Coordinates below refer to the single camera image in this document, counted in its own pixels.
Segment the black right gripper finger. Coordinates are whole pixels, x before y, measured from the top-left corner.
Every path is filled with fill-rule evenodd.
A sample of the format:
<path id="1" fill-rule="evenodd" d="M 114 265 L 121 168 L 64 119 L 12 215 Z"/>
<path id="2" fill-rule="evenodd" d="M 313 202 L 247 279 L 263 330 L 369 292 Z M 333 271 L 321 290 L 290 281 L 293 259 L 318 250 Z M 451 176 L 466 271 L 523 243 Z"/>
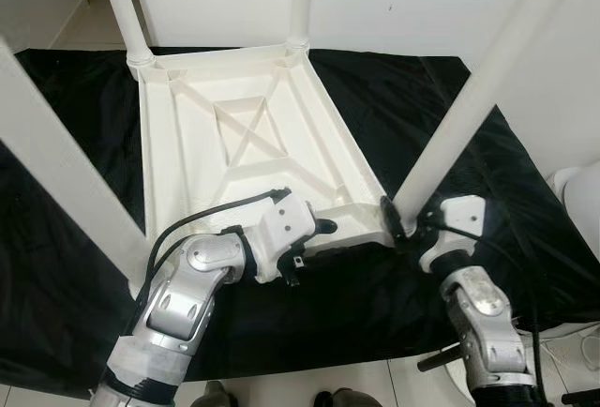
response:
<path id="1" fill-rule="evenodd" d="M 379 197 L 379 210 L 382 214 L 382 226 L 393 245 L 403 245 L 408 241 L 406 231 L 402 224 L 402 217 L 396 209 L 395 203 L 391 198 L 385 196 Z"/>

